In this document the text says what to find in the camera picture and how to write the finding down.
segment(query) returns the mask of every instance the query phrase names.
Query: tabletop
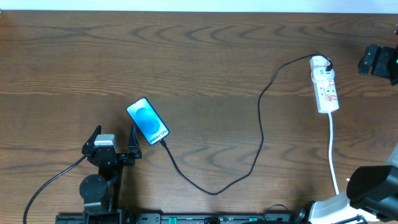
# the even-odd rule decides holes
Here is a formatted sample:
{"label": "tabletop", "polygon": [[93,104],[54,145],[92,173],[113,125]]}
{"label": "tabletop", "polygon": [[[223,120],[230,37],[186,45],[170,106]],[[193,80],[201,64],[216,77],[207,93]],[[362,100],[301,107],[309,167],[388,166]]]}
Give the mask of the tabletop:
{"label": "tabletop", "polygon": [[[182,172],[209,191],[246,174],[261,134],[257,99],[283,63],[320,52],[335,69],[338,186],[383,165],[398,143],[398,87],[358,74],[370,44],[395,47],[398,15],[5,11],[0,17],[0,219],[20,223],[49,178],[77,161],[97,125],[127,146],[126,108],[147,97],[170,129]],[[185,182],[160,144],[123,173],[120,206],[164,213],[299,210],[334,195],[328,116],[309,60],[280,71],[261,100],[264,146],[250,177],[209,196]],[[87,161],[51,183],[28,223],[83,211]]]}

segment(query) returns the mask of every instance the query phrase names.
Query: power strip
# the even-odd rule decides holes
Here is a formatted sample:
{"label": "power strip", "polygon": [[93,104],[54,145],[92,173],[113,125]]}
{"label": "power strip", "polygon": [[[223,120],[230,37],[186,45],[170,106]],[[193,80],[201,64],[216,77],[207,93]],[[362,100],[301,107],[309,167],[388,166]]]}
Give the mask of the power strip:
{"label": "power strip", "polygon": [[331,113],[339,108],[334,81],[335,71],[326,70],[329,64],[322,56],[314,56],[310,60],[311,79],[319,113]]}

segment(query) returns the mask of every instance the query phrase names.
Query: phone screen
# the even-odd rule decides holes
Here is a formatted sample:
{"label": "phone screen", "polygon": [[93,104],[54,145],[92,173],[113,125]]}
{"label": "phone screen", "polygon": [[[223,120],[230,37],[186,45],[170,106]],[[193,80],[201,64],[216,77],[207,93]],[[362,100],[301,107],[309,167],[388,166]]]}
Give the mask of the phone screen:
{"label": "phone screen", "polygon": [[149,103],[143,97],[127,108],[127,113],[141,130],[150,145],[160,141],[169,134],[169,129]]}

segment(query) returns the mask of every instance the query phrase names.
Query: blue circle on screen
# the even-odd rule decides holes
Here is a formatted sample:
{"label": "blue circle on screen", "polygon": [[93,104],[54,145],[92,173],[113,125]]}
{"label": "blue circle on screen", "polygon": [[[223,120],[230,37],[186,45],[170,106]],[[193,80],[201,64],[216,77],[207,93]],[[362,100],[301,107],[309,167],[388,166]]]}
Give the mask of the blue circle on screen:
{"label": "blue circle on screen", "polygon": [[139,120],[139,128],[143,133],[155,134],[159,128],[159,122],[154,118],[156,114],[147,108],[140,108],[137,110],[136,116]]}

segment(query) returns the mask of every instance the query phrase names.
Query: black charging cable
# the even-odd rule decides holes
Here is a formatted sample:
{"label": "black charging cable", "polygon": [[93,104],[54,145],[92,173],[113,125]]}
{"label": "black charging cable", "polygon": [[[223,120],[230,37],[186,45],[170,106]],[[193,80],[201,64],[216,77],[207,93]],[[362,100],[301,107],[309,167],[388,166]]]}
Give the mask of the black charging cable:
{"label": "black charging cable", "polygon": [[309,57],[314,57],[314,56],[322,56],[322,57],[324,57],[326,60],[328,60],[328,62],[330,63],[330,65],[327,66],[326,71],[330,71],[330,70],[333,68],[332,62],[331,62],[326,56],[324,56],[324,55],[322,55],[322,54],[310,54],[310,55],[306,55],[306,56],[297,58],[297,59],[295,59],[295,60],[289,61],[289,62],[283,64],[282,66],[280,66],[280,67],[278,68],[278,70],[276,70],[275,75],[272,77],[272,80],[271,80],[271,81],[269,82],[269,84],[265,87],[265,89],[263,89],[263,91],[261,92],[261,94],[260,94],[260,96],[259,96],[259,99],[258,99],[258,101],[257,101],[257,112],[258,112],[259,126],[260,126],[260,132],[261,132],[261,142],[260,142],[260,147],[259,147],[259,149],[258,149],[258,151],[257,151],[257,154],[256,154],[256,156],[255,156],[255,158],[254,158],[253,164],[252,164],[252,166],[251,166],[251,168],[250,168],[250,171],[249,171],[246,175],[244,175],[244,176],[242,176],[242,177],[240,177],[240,178],[238,178],[238,179],[232,181],[232,183],[228,184],[226,187],[224,187],[223,189],[221,189],[221,190],[218,191],[218,192],[214,192],[214,193],[213,193],[213,192],[209,192],[209,191],[207,191],[207,190],[205,190],[205,189],[203,189],[203,188],[197,186],[197,184],[195,184],[194,182],[192,182],[188,177],[186,177],[186,176],[180,171],[180,169],[178,168],[177,163],[175,163],[175,160],[174,160],[174,158],[173,158],[173,155],[171,154],[169,148],[167,147],[166,142],[164,141],[164,139],[162,139],[162,140],[160,140],[160,143],[161,143],[161,145],[166,149],[167,153],[169,154],[169,157],[170,157],[170,159],[172,160],[173,166],[174,166],[175,170],[177,171],[177,173],[180,174],[180,176],[181,176],[184,180],[186,180],[188,183],[190,183],[191,185],[193,185],[194,187],[196,187],[198,190],[200,190],[201,192],[203,192],[203,193],[205,193],[205,194],[208,194],[208,195],[219,195],[219,194],[223,193],[226,189],[230,188],[232,185],[238,183],[239,181],[245,179],[246,177],[249,177],[249,176],[251,175],[251,173],[253,172],[253,170],[254,170],[254,166],[256,165],[257,158],[259,157],[259,154],[260,154],[260,152],[261,152],[262,145],[264,144],[264,132],[263,132],[263,130],[262,130],[261,113],[260,113],[260,101],[261,101],[261,97],[262,97],[263,94],[268,90],[268,88],[273,84],[273,82],[274,82],[275,79],[276,79],[276,76],[278,75],[279,71],[280,71],[282,68],[284,68],[286,65],[290,65],[291,63],[294,63],[294,62],[296,62],[296,61],[298,61],[298,60],[305,59],[305,58],[309,58]]}
{"label": "black charging cable", "polygon": [[75,162],[72,166],[67,168],[66,170],[62,171],[61,173],[57,174],[53,178],[51,178],[49,181],[47,181],[41,188],[39,188],[36,193],[33,195],[33,197],[30,199],[29,203],[26,205],[25,212],[24,212],[24,218],[23,218],[23,224],[26,224],[27,220],[27,213],[29,212],[30,206],[32,205],[33,201],[35,198],[39,195],[39,193],[46,187],[48,184],[51,184],[51,182],[55,181],[58,177],[62,176],[63,174],[66,174],[68,171],[71,169],[75,168],[79,163],[81,163],[83,160],[86,159],[86,155],[84,155],[81,159],[79,159],[77,162]]}

